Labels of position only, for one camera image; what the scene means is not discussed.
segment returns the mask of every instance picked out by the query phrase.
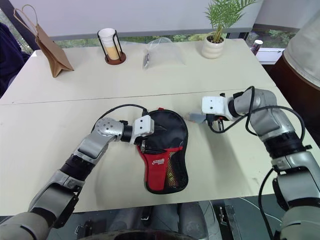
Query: paper bag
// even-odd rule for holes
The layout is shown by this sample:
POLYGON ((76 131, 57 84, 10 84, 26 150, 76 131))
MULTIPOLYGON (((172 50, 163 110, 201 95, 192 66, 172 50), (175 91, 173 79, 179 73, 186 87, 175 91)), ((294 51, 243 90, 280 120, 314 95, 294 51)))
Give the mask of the paper bag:
POLYGON ((38 44, 39 48, 42 50, 44 55, 49 61, 50 69, 52 76, 55 78, 58 76, 58 74, 62 70, 67 71, 73 71, 73 67, 71 66, 65 52, 61 47, 59 47, 54 41, 48 37, 48 35, 45 33, 45 31, 41 28, 41 26, 38 24, 38 17, 36 10, 33 6, 26 4, 22 7, 22 9, 15 8, 13 10, 14 17, 23 25, 25 26, 33 35, 35 36, 35 42, 38 44), (24 13, 24 8, 26 6, 31 7, 34 10, 35 17, 36 17, 36 25, 33 24, 33 22, 27 17, 27 15, 24 13), (19 11, 22 13, 26 19, 29 21, 31 27, 33 30, 31 30, 27 25, 25 25, 24 22, 22 22, 17 16, 16 12, 19 11))

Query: robotic arm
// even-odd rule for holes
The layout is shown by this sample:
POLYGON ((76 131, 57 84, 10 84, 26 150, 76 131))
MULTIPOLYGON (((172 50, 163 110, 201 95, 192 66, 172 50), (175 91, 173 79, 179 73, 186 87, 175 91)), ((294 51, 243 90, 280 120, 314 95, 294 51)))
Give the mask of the robotic arm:
POLYGON ((318 239, 320 233, 320 168, 310 146, 303 146, 276 96, 268 90, 248 88, 233 97, 205 96, 202 112, 213 121, 236 121, 249 114, 250 123, 272 158, 278 173, 272 185, 278 204, 287 211, 276 239, 318 239))
POLYGON ((122 141, 133 145, 138 137, 152 134, 154 125, 149 115, 136 119, 133 126, 108 117, 99 119, 62 168, 33 198, 28 212, 15 215, 0 225, 0 239, 45 240, 51 228, 63 227, 75 209, 87 176, 109 143, 122 141))

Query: black cable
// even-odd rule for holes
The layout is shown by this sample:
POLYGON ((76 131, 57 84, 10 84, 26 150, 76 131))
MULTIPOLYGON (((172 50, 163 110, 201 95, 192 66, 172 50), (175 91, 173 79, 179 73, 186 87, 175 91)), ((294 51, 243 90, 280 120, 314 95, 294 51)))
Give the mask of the black cable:
POLYGON ((116 107, 114 107, 114 108, 111 108, 110 110, 108 110, 108 111, 106 111, 104 114, 102 114, 101 117, 99 117, 99 118, 95 121, 91 132, 95 129, 95 126, 96 126, 97 122, 98 122, 100 119, 104 118, 107 114, 113 112, 114 110, 117 110, 117 109, 123 108, 123 107, 136 107, 136 108, 140 108, 140 109, 142 109, 142 115, 143 115, 143 116, 148 113, 148 110, 147 110, 145 107, 143 107, 143 106, 140 106, 140 105, 137 105, 137 104, 122 104, 122 105, 116 106, 116 107))
POLYGON ((271 168, 268 173, 266 174, 266 176, 264 177, 262 183, 261 183, 261 186, 260 186, 260 190, 259 190, 259 195, 258 195, 258 205, 259 205, 259 208, 260 208, 260 213, 262 215, 262 218, 263 218, 263 221, 264 221, 264 224, 265 224, 265 227, 266 227, 266 230, 268 231, 268 234, 269 234, 269 237, 271 240, 274 239, 274 235, 272 233, 272 230, 271 230, 271 227, 270 227, 270 224, 268 222, 268 219, 266 217, 266 214, 265 214, 265 211, 263 209, 263 206, 262 206, 262 191, 264 189, 264 186, 265 186, 265 183, 268 179, 268 177, 270 176, 270 174, 273 172, 273 168, 271 168))
POLYGON ((245 122, 245 129, 248 131, 248 133, 254 135, 254 136, 258 136, 256 133, 254 133, 253 131, 251 131, 249 129, 249 123, 250 123, 250 118, 251 118, 251 114, 252 114, 252 108, 254 106, 254 101, 255 101, 255 87, 254 86, 250 86, 246 89, 249 90, 251 89, 251 99, 250 99, 250 105, 249 105, 249 111, 247 114, 247 118, 246 118, 246 122, 245 122))
MULTIPOLYGON (((289 107, 286 107, 286 106, 278 106, 278 105, 271 105, 271 106, 263 106, 263 107, 259 107, 255 110, 252 110, 252 114, 253 113, 256 113, 256 112, 259 112, 259 111, 262 111, 262 110, 266 110, 266 109, 283 109, 283 110, 287 110, 291 113, 293 113, 300 121, 300 124, 301 124, 301 141, 303 141, 304 137, 305 137, 305 134, 306 134, 306 126, 305 126, 305 123, 304 123, 304 120, 302 119, 302 117, 293 109, 289 108, 289 107)), ((245 117, 247 117, 248 114, 246 115, 243 115, 241 116, 240 118, 238 118, 234 123, 232 123, 230 126, 228 126, 227 128, 225 128, 224 130, 222 131, 217 131, 215 130, 213 127, 212 127, 212 122, 208 122, 208 126, 210 128, 210 130, 216 134, 223 134, 225 133, 226 131, 228 131, 230 128, 232 128, 234 125, 236 125, 237 123, 239 123, 242 119, 244 119, 245 117)))

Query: plastic bag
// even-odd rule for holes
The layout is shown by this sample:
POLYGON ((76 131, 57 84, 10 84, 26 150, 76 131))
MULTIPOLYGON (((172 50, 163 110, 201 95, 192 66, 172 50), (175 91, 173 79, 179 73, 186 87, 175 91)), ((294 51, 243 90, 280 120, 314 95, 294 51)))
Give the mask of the plastic bag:
POLYGON ((147 44, 143 68, 185 65, 180 48, 167 37, 160 37, 147 44))

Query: white table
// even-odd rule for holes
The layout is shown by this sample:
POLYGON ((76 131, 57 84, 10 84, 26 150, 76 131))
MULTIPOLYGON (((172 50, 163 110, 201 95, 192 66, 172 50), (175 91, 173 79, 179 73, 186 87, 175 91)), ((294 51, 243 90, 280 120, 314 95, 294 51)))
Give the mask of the white table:
MULTIPOLYGON (((279 105, 289 106, 276 87, 265 89, 276 94, 279 105)), ((231 96, 237 91, 224 92, 231 96)), ((0 216, 25 211, 33 196, 90 132, 95 120, 110 108, 132 103, 149 110, 163 107, 184 116, 201 109, 203 96, 218 96, 219 93, 0 105, 0 216)), ((132 124, 141 116, 141 111, 126 107, 109 116, 132 124)), ((299 121, 291 113, 288 117, 300 135, 299 121)), ((189 138, 185 162, 189 183, 183 191, 165 195, 148 192, 144 186, 144 162, 136 148, 128 143, 112 142, 87 178, 75 211, 258 194, 260 184, 271 168, 271 159, 263 143, 246 132, 244 122, 225 134, 214 134, 205 124, 187 122, 187 127, 189 138)), ((308 132, 303 143, 314 147, 311 152, 320 163, 320 150, 308 132)), ((264 194, 273 193, 271 180, 272 177, 265 185, 264 194)))
POLYGON ((105 62, 101 47, 68 48, 64 51, 75 70, 57 78, 37 50, 0 105, 201 93, 244 89, 252 84, 256 88, 275 86, 243 39, 226 39, 224 53, 217 59, 201 56, 202 41, 175 44, 185 64, 147 70, 142 68, 145 44, 123 45, 127 59, 116 66, 105 62))

